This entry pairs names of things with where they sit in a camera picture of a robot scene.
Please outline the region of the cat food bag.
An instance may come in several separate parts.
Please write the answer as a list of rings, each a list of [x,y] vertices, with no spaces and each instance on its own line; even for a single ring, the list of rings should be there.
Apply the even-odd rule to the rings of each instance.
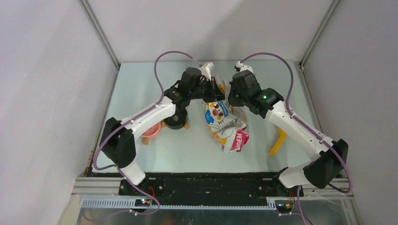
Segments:
[[[215,80],[225,99],[205,103],[208,130],[223,152],[240,152],[249,139],[248,117],[243,107],[232,106],[228,101],[230,84],[221,77]]]

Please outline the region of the yellow plastic scoop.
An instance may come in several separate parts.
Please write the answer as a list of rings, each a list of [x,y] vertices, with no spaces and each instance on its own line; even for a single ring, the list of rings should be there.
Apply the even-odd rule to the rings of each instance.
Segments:
[[[278,134],[279,134],[279,137],[278,137],[276,143],[274,144],[274,146],[271,148],[271,150],[269,152],[269,155],[271,157],[273,157],[278,152],[278,150],[283,145],[283,143],[284,143],[284,141],[286,139],[286,136],[287,136],[287,134],[280,128],[278,129]]]

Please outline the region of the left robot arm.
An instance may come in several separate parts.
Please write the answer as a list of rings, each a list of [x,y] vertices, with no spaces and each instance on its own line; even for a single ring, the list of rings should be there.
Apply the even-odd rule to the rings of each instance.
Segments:
[[[130,189],[137,195],[145,194],[148,191],[148,182],[135,159],[135,141],[164,119],[178,115],[192,100],[201,99],[207,103],[224,100],[225,95],[211,76],[212,68],[212,63],[206,63],[199,68],[189,67],[180,80],[164,91],[157,102],[122,120],[114,117],[108,119],[94,157],[98,158],[99,153],[103,152],[113,162],[112,166],[131,183]]]

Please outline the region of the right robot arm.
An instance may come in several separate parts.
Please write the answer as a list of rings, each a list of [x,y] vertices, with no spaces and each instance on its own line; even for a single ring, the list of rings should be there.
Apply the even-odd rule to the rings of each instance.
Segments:
[[[293,187],[305,184],[323,189],[342,171],[349,148],[347,142],[335,141],[303,122],[286,108],[286,100],[278,92],[261,89],[251,71],[241,70],[233,75],[229,103],[246,106],[253,114],[279,127],[309,157],[310,162],[284,168],[275,176],[273,190],[277,195],[285,196]]]

